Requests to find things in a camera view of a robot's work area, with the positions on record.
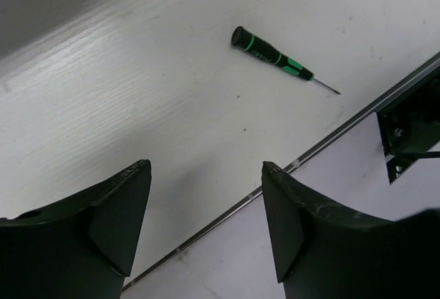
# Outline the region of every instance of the white surface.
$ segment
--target white surface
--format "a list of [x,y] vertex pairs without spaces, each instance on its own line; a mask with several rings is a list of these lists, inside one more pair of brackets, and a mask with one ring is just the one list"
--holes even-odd
[[[237,25],[342,95],[231,50]],[[0,0],[1,214],[147,157],[137,276],[263,160],[287,165],[438,52],[439,27],[440,0]]]
[[263,198],[122,294],[141,298],[285,299],[276,282]]

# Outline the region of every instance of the metal strip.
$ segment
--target metal strip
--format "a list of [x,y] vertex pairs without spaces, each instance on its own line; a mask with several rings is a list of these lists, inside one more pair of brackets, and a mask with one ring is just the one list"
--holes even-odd
[[[430,73],[432,73],[437,68],[440,68],[440,53],[432,57],[428,62],[423,64],[421,67],[416,69],[414,72],[409,74],[403,80],[398,82],[395,86],[390,88],[387,92],[382,94],[378,99],[374,102],[370,103],[366,108],[356,113],[352,118],[350,118],[347,122],[341,125],[334,132],[326,136],[322,141],[317,143],[311,149],[303,153],[298,159],[295,159],[292,163],[287,165],[284,168],[284,171],[289,174],[293,173],[297,168],[301,167],[304,163],[308,162],[311,158],[316,156],[330,144],[335,142],[339,137],[343,136],[346,132],[350,131],[354,126],[359,124],[363,119],[372,114],[372,112],[377,112],[389,104],[391,101],[399,97],[405,91],[409,90],[411,87],[416,85],[420,80],[424,79]],[[215,219],[212,223],[206,226],[204,229],[200,230],[196,235],[189,238],[186,242],[180,245],[176,250],[173,250],[169,254],[167,254],[163,259],[158,261],[156,264],[148,268],[144,273],[140,274],[135,280],[131,281],[124,287],[125,291],[129,287],[133,286],[136,282],[138,282],[141,278],[145,277],[149,273],[151,273],[154,269],[159,267],[162,263],[171,259],[172,257],[178,255],[181,251],[192,245],[195,241],[199,240],[201,237],[205,236],[211,230],[215,229],[217,226],[221,225],[231,216],[236,214],[239,210],[246,207],[248,204],[253,202],[257,197],[261,196],[263,193],[261,187],[257,188],[253,192],[251,192],[248,196],[242,199],[240,202],[235,204],[228,211],[223,213],[220,217]]]

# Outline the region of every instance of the curved black plastic piece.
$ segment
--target curved black plastic piece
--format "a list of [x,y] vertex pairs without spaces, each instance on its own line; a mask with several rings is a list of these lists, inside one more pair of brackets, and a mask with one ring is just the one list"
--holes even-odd
[[278,281],[287,298],[423,298],[438,290],[440,210],[397,222],[363,214],[263,165]]
[[119,298],[150,184],[150,161],[140,160],[66,199],[0,219],[0,298]]

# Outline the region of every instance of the screwdriver handle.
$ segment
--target screwdriver handle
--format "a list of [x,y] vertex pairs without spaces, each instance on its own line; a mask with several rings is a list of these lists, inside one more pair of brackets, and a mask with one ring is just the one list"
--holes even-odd
[[243,52],[279,67],[284,72],[303,80],[313,80],[314,74],[292,58],[282,54],[274,46],[239,26],[232,34],[231,44]]

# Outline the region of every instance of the bolt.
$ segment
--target bolt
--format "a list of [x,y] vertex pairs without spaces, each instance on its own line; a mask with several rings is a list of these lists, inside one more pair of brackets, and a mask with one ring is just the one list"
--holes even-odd
[[394,130],[394,136],[395,137],[401,137],[403,134],[404,130],[403,129],[395,129]]
[[400,175],[402,175],[403,168],[399,165],[396,165],[395,170],[396,170],[395,176],[396,179],[398,179]]

